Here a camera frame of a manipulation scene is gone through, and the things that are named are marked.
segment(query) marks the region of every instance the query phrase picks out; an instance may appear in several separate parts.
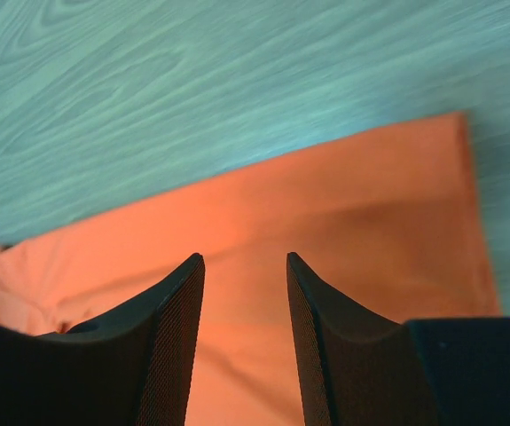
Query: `orange cloth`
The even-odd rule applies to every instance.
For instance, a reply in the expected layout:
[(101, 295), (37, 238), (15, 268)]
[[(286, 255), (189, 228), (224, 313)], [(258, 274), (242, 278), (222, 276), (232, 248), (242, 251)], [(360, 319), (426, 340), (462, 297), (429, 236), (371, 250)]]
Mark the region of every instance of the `orange cloth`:
[(68, 328), (192, 252), (207, 278), (187, 424), (302, 425), (286, 253), (396, 321), (499, 314), (462, 114), (370, 130), (0, 251), (0, 324)]

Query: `wooden surface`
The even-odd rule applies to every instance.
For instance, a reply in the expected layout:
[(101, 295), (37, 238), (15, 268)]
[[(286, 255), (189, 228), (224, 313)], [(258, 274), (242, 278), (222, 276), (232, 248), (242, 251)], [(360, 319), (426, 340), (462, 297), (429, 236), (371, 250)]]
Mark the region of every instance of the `wooden surface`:
[(510, 0), (0, 0), (0, 243), (456, 109), (510, 312)]

